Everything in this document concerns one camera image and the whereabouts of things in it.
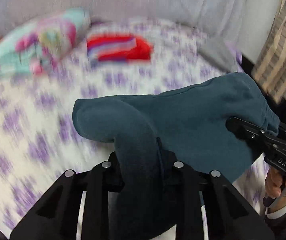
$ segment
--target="white shirt cuff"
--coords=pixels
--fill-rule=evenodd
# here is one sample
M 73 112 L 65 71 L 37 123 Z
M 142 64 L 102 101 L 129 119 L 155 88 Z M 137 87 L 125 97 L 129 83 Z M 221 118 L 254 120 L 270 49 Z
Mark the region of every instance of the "white shirt cuff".
M 273 213 L 267 213 L 267 210 L 265 210 L 265 215 L 267 216 L 267 218 L 269 219 L 277 219 L 277 218 L 280 218 L 281 216 L 285 215 L 286 214 L 286 206 L 281 208 L 280 210 L 278 211 L 275 211 Z

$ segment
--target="silver rivet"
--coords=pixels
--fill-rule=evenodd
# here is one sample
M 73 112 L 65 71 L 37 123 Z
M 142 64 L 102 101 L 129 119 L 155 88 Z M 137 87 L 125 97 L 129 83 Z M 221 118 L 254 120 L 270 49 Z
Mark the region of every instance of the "silver rivet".
M 67 170 L 64 172 L 65 177 L 72 177 L 74 175 L 74 171 L 72 170 Z
M 221 176 L 221 172 L 219 171 L 211 171 L 211 175 L 215 178 L 218 178 L 219 176 Z
M 106 169 L 109 168 L 109 167 L 111 167 L 111 165 L 112 165 L 112 163 L 110 163 L 110 162 L 103 162 L 103 163 L 102 163 L 102 167 L 103 167 L 103 168 L 106 168 Z
M 182 168 L 184 166 L 183 162 L 175 162 L 174 167 L 176 168 Z

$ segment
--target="bed sheet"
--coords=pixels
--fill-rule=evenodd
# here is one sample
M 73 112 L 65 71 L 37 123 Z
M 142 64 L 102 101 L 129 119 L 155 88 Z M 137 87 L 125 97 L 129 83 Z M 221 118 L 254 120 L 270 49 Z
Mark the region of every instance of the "bed sheet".
M 50 76 L 0 81 L 0 230 L 6 237 L 65 170 L 88 171 L 113 151 L 111 144 L 77 134 L 71 119 L 76 99 L 158 94 L 223 75 L 197 55 L 207 39 L 197 29 L 131 19 L 94 26 L 88 35 L 113 31 L 139 34 L 154 44 L 151 63 L 91 66 L 83 41 Z M 234 182 L 258 212 L 267 169 L 261 156 Z M 157 238 L 174 239 L 175 227 Z

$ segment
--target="beige striped cloth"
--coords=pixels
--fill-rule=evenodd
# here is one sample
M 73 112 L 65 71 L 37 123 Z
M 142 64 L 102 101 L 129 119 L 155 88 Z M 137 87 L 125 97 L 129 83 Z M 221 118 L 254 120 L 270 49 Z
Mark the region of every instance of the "beige striped cloth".
M 276 103 L 281 101 L 286 94 L 286 0 L 281 0 L 270 34 L 251 74 Z

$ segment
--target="gray folded garment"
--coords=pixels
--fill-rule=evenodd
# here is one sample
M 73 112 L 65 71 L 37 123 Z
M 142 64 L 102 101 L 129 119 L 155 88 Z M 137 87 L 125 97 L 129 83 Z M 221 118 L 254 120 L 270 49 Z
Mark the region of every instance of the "gray folded garment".
M 225 127 L 230 116 L 276 135 L 279 118 L 251 77 L 232 73 L 155 95 L 79 99 L 73 124 L 83 137 L 113 142 L 125 187 L 112 209 L 113 239 L 151 239 L 176 223 L 173 191 L 164 190 L 163 148 L 195 170 L 236 180 L 260 155 Z
M 225 73 L 237 72 L 238 64 L 236 57 L 221 37 L 208 39 L 205 44 L 198 48 L 197 52 L 219 70 Z

